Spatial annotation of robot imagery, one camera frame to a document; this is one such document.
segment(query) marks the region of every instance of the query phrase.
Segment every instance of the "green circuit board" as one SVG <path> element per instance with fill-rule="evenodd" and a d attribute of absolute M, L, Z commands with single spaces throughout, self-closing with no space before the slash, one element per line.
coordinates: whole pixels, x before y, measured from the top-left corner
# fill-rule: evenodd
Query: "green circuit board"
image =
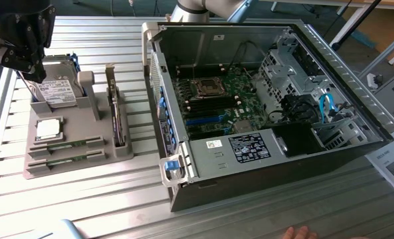
<path fill-rule="evenodd" d="M 208 90 L 206 89 L 204 93 L 218 93 L 218 95 L 208 97 L 216 99 L 216 97 L 234 98 L 238 96 L 239 98 L 236 101 L 239 101 L 239 104 L 235 104 L 230 108 L 211 110 L 211 112 L 215 111 L 215 114 L 212 114 L 210 117 L 220 116 L 222 120 L 219 122 L 186 125 L 190 136 L 199 132 L 206 132 L 208 135 L 208 132 L 215 132 L 215 136 L 219 136 L 222 131 L 223 135 L 234 134 L 236 133 L 234 124 L 242 120 L 248 120 L 252 130 L 258 130 L 266 120 L 263 104 L 260 103 L 255 90 L 252 89 L 254 86 L 250 76 L 246 74 L 243 69 L 238 67 L 231 67 L 223 76 L 214 78 L 179 79 L 176 82 L 174 82 L 184 124 L 188 120 L 204 119 L 204 117 L 195 117 L 190 119 L 190 112 L 187 110 L 186 102 L 190 99 L 198 100 L 199 95 L 202 94 L 202 88 L 198 86 L 198 84 L 203 81 L 208 81 L 210 79 L 214 79 L 214 81 L 218 81 L 218 83 L 214 86 L 214 83 L 211 82 L 210 84 L 212 86 L 208 87 Z"/>

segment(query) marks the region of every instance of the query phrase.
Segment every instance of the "human hand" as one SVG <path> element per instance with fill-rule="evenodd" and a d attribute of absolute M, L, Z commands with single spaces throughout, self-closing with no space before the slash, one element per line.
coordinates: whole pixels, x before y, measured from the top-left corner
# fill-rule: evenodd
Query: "human hand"
<path fill-rule="evenodd" d="M 296 235 L 294 236 L 294 227 L 288 227 L 282 239 L 306 239 L 306 237 L 307 239 L 318 239 L 318 234 L 310 233 L 307 226 L 302 226 L 296 232 Z"/>

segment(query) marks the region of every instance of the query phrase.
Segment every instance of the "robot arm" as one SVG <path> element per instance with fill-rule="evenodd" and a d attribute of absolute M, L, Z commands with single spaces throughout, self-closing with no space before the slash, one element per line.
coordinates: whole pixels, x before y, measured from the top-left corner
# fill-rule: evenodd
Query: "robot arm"
<path fill-rule="evenodd" d="M 41 83 L 41 60 L 49 47 L 55 7 L 49 0 L 0 0 L 0 65 Z"/>
<path fill-rule="evenodd" d="M 178 0 L 171 21 L 208 22 L 208 11 L 227 19 L 242 22 L 258 0 Z"/>

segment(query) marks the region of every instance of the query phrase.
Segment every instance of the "slatted metal surface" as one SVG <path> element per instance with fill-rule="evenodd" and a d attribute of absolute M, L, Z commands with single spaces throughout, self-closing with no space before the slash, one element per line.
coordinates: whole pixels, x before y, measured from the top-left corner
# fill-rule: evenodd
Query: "slatted metal surface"
<path fill-rule="evenodd" d="M 394 190 L 363 158 L 330 174 L 170 212 L 140 66 L 140 25 L 153 20 L 161 18 L 59 17 L 47 50 L 77 53 L 97 92 L 105 90 L 104 64 L 116 63 L 132 160 L 25 180 L 29 92 L 12 76 L 0 118 L 0 238 L 27 238 L 61 218 L 87 238 L 276 239 L 290 225 L 308 225 L 329 239 L 394 238 Z"/>

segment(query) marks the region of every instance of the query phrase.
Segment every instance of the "gray plastic stand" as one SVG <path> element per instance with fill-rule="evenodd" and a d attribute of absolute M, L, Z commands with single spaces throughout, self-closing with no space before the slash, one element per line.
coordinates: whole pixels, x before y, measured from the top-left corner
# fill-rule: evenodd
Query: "gray plastic stand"
<path fill-rule="evenodd" d="M 93 93 L 92 72 L 79 73 L 80 84 L 83 83 L 83 78 L 91 82 L 91 84 L 84 86 L 88 96 L 76 98 L 77 105 L 75 107 L 56 108 L 52 110 L 49 109 L 49 111 L 44 111 L 44 107 L 41 107 L 44 104 L 31 103 L 35 106 L 32 106 L 32 111 L 29 113 L 27 154 L 24 156 L 23 171 L 25 179 L 99 166 L 107 163 L 128 160 L 133 157 L 125 105 L 123 103 L 119 107 L 125 145 L 123 147 L 115 147 L 111 108 L 108 106 L 107 95 L 105 93 Z M 48 119 L 60 119 L 61 139 L 51 138 L 44 140 L 44 142 L 43 140 L 36 142 L 35 136 L 37 121 Z M 47 148 L 47 146 L 53 144 L 87 140 L 89 138 L 97 139 L 88 140 L 83 146 L 57 150 Z M 45 164 L 45 162 L 79 155 L 87 155 L 89 153 L 95 153 L 96 151 L 101 151 L 103 153 L 88 155 L 87 159 L 80 161 L 56 164 L 51 167 Z"/>

